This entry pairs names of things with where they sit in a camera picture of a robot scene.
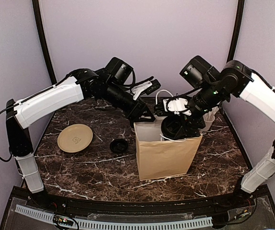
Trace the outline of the white cup holding straws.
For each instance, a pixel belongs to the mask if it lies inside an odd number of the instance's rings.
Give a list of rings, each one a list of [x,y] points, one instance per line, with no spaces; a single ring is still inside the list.
[[[200,130],[200,133],[201,134],[205,134],[209,129],[210,127],[212,126],[212,123],[214,122],[207,122],[207,121],[204,121],[205,122],[205,127],[203,129]]]

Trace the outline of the brown paper bag white handles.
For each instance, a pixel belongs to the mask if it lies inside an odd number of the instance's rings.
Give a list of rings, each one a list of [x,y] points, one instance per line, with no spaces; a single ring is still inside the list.
[[[202,135],[180,140],[164,140],[164,116],[154,122],[134,124],[139,179],[154,180],[187,173],[198,150]]]

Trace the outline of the stack of black cup lids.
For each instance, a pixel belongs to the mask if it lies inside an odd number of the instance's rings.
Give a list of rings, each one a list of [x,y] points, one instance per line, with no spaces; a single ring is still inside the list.
[[[122,154],[128,149],[128,142],[123,138],[114,139],[109,148],[113,153]]]

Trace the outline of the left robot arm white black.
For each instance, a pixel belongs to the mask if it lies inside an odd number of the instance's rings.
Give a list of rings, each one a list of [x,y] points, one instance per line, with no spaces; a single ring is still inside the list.
[[[52,199],[46,194],[28,128],[62,107],[89,98],[105,100],[121,109],[131,125],[153,122],[153,113],[140,97],[155,92],[161,84],[153,77],[126,84],[129,76],[136,76],[134,69],[123,60],[113,57],[104,68],[75,69],[60,82],[38,93],[18,101],[11,99],[0,111],[0,115],[6,114],[10,158],[15,158],[28,190],[34,194],[33,201],[41,209],[49,208]]]

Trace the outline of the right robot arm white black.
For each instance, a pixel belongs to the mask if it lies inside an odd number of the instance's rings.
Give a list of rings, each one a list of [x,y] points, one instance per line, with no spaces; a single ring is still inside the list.
[[[197,137],[205,127],[203,116],[232,96],[255,106],[275,123],[275,89],[255,70],[239,61],[229,61],[218,71],[201,56],[192,58],[180,75],[193,87],[187,93],[155,102],[162,116],[161,136],[174,141]],[[237,182],[229,204],[239,208],[258,186],[275,174],[275,140],[268,153]]]

